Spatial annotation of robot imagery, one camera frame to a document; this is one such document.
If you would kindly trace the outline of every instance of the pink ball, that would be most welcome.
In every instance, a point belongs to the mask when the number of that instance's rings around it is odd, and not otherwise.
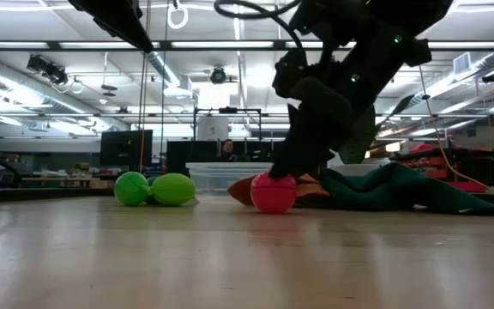
[[[250,184],[250,198],[263,213],[283,214],[295,204],[297,183],[292,176],[271,179],[268,173],[262,173]]]

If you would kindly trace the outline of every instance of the storage container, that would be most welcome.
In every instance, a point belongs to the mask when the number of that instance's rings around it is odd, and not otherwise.
[[[240,179],[267,172],[272,163],[230,162],[230,163],[187,163],[190,177],[198,192],[226,191]]]

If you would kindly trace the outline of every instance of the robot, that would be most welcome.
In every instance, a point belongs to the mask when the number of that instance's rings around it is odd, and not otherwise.
[[[153,47],[138,18],[142,13],[135,0],[69,0],[86,10],[112,35],[117,35],[145,52]],[[431,61],[428,40],[416,36],[440,21],[453,0],[295,0],[281,9],[268,11],[244,0],[217,0],[215,10],[224,16],[245,20],[272,18],[295,41],[275,65],[272,84],[283,98],[300,100],[282,152],[270,177],[300,176],[338,151],[352,135],[357,122],[368,111],[379,93],[403,64],[417,66]],[[222,8],[236,4],[258,13],[234,13]],[[297,7],[288,24],[280,14]],[[112,12],[120,16],[108,17]],[[308,65],[302,43],[295,31],[313,33],[323,43],[317,64]],[[339,46],[356,44],[343,61],[333,59]]]

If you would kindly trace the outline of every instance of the green ball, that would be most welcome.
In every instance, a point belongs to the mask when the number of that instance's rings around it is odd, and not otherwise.
[[[157,179],[157,176],[152,176],[148,179],[148,185],[152,186],[154,184],[154,181]]]
[[[119,176],[113,187],[116,199],[127,206],[138,206],[150,193],[148,181],[141,173],[126,172]]]
[[[196,196],[196,186],[183,174],[168,173],[154,181],[152,194],[163,205],[180,206]]]
[[[154,183],[154,181],[156,179],[157,179],[157,176],[150,177],[148,179],[148,185],[152,186],[152,184]],[[158,201],[155,200],[154,195],[152,195],[151,193],[146,197],[144,202],[146,202],[146,204],[148,204],[148,205],[159,205],[160,204]]]

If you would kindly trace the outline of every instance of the monitor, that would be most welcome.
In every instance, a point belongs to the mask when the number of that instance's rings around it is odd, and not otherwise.
[[[142,132],[144,149],[142,151]],[[151,130],[117,131],[102,133],[100,141],[101,166],[139,166],[142,152],[143,164],[152,163]]]

